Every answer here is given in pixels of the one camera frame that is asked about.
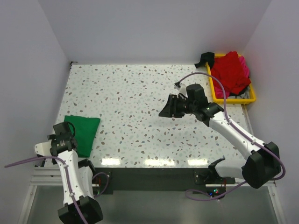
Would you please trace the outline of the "green t shirt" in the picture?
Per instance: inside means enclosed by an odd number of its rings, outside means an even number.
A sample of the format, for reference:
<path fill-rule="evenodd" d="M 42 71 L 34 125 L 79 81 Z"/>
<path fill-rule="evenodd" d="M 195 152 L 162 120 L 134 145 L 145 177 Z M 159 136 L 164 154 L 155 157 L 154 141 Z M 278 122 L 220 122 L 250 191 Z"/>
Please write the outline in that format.
<path fill-rule="evenodd" d="M 70 122 L 75 127 L 78 156 L 81 158 L 89 158 L 93 148 L 93 141 L 100 125 L 100 118 L 70 115 L 64 117 L 64 122 Z"/>

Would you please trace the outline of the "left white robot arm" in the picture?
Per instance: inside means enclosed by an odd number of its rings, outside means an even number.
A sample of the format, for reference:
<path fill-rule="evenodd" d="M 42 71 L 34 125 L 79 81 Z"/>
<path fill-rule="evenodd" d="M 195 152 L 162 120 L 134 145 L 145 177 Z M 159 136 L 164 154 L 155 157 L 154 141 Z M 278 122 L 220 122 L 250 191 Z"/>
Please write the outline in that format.
<path fill-rule="evenodd" d="M 38 157 L 52 159 L 60 170 L 64 200 L 58 210 L 64 224 L 95 224 L 103 220 L 99 203 L 94 199 L 92 182 L 97 172 L 90 160 L 78 160 L 75 128 L 70 122 L 53 126 L 48 141 L 35 145 Z"/>

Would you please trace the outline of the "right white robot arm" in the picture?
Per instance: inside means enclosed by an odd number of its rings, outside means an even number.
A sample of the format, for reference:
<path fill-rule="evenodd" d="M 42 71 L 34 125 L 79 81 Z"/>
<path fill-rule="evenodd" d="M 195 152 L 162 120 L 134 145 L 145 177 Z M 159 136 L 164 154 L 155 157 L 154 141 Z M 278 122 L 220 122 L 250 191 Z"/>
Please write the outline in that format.
<path fill-rule="evenodd" d="M 243 156 L 244 161 L 235 162 L 220 158 L 208 167 L 208 178 L 219 183 L 224 178 L 243 179 L 258 189 L 266 182 L 285 174 L 279 157 L 278 146 L 266 144 L 236 124 L 217 103 L 210 103 L 200 84 L 184 86 L 175 83 L 177 95 L 169 95 L 167 103 L 159 113 L 160 117 L 182 118 L 192 114 L 198 121 L 215 130 L 228 140 Z"/>

